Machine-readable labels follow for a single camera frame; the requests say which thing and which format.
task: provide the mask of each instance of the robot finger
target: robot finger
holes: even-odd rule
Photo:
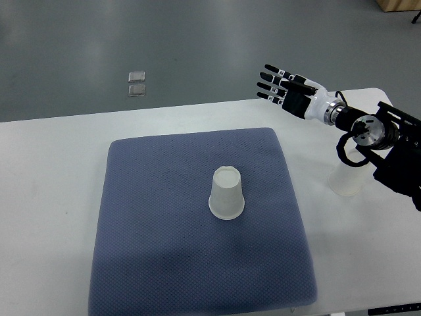
[[[283,97],[274,97],[273,95],[267,95],[262,92],[257,92],[257,96],[261,97],[262,99],[269,100],[275,104],[282,105],[284,103]]]
[[[270,82],[271,84],[274,84],[275,86],[281,87],[281,88],[283,88],[283,89],[285,89],[285,90],[287,89],[287,88],[284,88],[284,87],[282,86],[282,84],[283,84],[284,82],[287,82],[287,81],[288,81],[288,79],[283,79],[283,78],[281,78],[281,77],[274,76],[273,74],[267,74],[267,73],[265,73],[265,72],[261,72],[261,73],[260,73],[260,77],[261,77],[264,81]]]
[[[298,81],[289,81],[278,76],[274,76],[273,74],[267,74],[265,72],[260,73],[260,77],[271,84],[277,85],[287,91],[295,91],[297,93],[305,94],[305,95],[314,95],[317,92],[317,88],[308,86],[302,82]]]
[[[296,81],[303,84],[306,80],[305,77],[300,76],[299,74],[291,74],[288,71],[284,71],[272,65],[265,64],[264,67],[269,71],[275,72],[277,75],[281,76],[281,78],[284,78],[289,81]]]
[[[286,91],[285,90],[281,90],[272,86],[269,86],[268,84],[263,84],[262,82],[257,82],[257,86],[265,89],[273,94],[276,94],[280,97],[285,97]]]

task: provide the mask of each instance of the paper cup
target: paper cup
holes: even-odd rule
[[[222,166],[213,174],[209,208],[219,219],[234,219],[244,209],[241,175],[233,166]]]
[[[347,156],[352,161],[360,161],[364,156],[355,148],[347,152]],[[346,165],[342,161],[329,174],[329,186],[341,196],[353,196],[357,194],[370,174],[370,165],[354,168]]]

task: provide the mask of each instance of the blue cushion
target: blue cushion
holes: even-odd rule
[[[245,208],[209,210],[213,172],[241,173]],[[270,128],[111,144],[89,315],[221,315],[316,300],[312,259],[282,149]]]

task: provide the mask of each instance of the robotic arm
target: robotic arm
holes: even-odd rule
[[[378,103],[376,114],[367,114],[348,106],[341,92],[331,97],[325,87],[312,80],[271,65],[265,68],[274,74],[260,73],[271,85],[259,82],[257,86],[269,93],[258,92],[259,97],[281,105],[300,119],[317,119],[345,131],[336,146],[341,161],[351,167],[373,163],[374,178],[393,191],[410,196],[421,211],[420,120],[383,102]],[[363,161],[354,162],[346,156],[344,147],[350,138],[365,156]],[[391,147],[385,159],[373,151]]]

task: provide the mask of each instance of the gray floor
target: gray floor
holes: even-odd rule
[[[331,91],[381,88],[421,119],[415,14],[375,0],[0,0],[0,122],[251,99],[265,63]],[[127,96],[133,70],[144,97]]]

